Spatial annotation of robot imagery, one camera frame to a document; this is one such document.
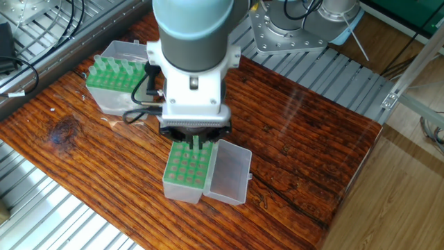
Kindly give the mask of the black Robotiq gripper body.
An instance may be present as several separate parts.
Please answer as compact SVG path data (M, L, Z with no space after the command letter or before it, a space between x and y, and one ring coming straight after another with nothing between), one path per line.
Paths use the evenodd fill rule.
M232 132L231 119L224 122L160 122L161 135L174 142L185 142L186 136L201 136L206 142L217 142Z

